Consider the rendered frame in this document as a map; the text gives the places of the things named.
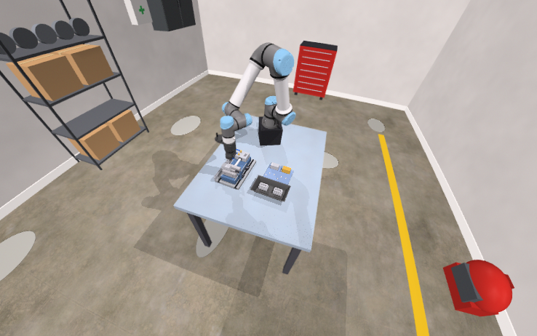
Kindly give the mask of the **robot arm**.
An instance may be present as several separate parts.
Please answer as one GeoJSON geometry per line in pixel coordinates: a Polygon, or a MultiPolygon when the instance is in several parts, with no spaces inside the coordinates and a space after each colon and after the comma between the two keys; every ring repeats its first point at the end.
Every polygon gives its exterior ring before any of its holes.
{"type": "Polygon", "coordinates": [[[239,81],[229,102],[223,104],[222,111],[227,115],[220,119],[220,127],[224,138],[232,138],[235,131],[252,124],[248,113],[239,111],[241,104],[250,91],[261,70],[269,68],[270,76],[274,79],[276,96],[270,96],[265,101],[265,111],[262,125],[267,129],[276,129],[280,123],[287,126],[295,119],[295,112],[289,98],[288,76],[294,67],[294,57],[286,49],[272,43],[260,45],[249,59],[250,63],[239,81]],[[267,46],[266,46],[267,45],[267,46]]]}

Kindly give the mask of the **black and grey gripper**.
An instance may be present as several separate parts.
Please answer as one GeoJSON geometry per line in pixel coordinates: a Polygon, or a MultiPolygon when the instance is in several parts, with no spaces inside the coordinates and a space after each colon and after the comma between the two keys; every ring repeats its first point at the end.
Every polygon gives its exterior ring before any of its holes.
{"type": "Polygon", "coordinates": [[[226,152],[226,161],[228,163],[231,162],[231,160],[235,157],[236,155],[236,141],[235,141],[235,135],[234,137],[232,138],[224,138],[222,135],[218,135],[218,133],[216,133],[216,137],[215,137],[215,141],[217,143],[221,143],[223,144],[224,146],[224,150],[226,152]],[[223,139],[222,139],[223,138],[223,139]]]}

